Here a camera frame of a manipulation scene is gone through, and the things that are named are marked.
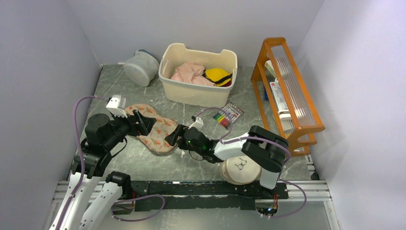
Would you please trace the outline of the floral mesh laundry bag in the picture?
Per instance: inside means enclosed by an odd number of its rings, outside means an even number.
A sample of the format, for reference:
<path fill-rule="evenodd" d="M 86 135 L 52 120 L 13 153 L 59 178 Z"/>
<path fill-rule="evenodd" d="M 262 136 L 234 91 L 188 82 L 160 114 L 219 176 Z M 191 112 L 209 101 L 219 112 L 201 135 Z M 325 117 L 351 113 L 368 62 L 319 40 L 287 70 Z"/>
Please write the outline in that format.
<path fill-rule="evenodd" d="M 126 113 L 129 115 L 133 115 L 133 110 L 138 110 L 141 115 L 147 118 L 156 119 L 150 134 L 148 136 L 138 136 L 136 139 L 159 155 L 170 152 L 174 147 L 165 138 L 175 131 L 178 124 L 172 119 L 162 117 L 148 104 L 133 104 L 125 108 Z"/>

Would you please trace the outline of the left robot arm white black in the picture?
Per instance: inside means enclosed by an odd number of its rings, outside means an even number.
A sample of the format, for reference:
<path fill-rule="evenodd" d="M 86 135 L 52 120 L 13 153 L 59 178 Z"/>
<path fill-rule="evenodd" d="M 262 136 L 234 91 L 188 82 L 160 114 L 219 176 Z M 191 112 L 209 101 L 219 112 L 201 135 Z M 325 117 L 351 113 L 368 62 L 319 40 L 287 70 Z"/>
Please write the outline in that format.
<path fill-rule="evenodd" d="M 127 136 L 147 136 L 156 118 L 145 117 L 138 110 L 123 117 L 96 114 L 85 127 L 86 138 L 79 143 L 79 153 L 71 166 L 67 193 L 50 226 L 52 230 L 94 230 L 115 201 L 134 195 L 131 178 L 122 172 L 112 172 L 90 203 L 91 195 L 113 158 L 112 149 Z"/>

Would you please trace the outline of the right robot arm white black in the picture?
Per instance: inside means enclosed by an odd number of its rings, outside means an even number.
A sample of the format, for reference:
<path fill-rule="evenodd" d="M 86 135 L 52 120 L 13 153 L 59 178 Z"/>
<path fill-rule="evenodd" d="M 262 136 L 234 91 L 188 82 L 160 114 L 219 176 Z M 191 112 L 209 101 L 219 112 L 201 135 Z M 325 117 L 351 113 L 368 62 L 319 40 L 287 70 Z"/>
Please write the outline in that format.
<path fill-rule="evenodd" d="M 220 163 L 234 157 L 248 157 L 261 167 L 258 191 L 271 198 L 277 191 L 277 181 L 283 165 L 290 159 L 289 142 L 262 127 L 228 140 L 209 139 L 196 127 L 178 125 L 165 141 L 181 150 L 190 150 L 209 163 Z"/>

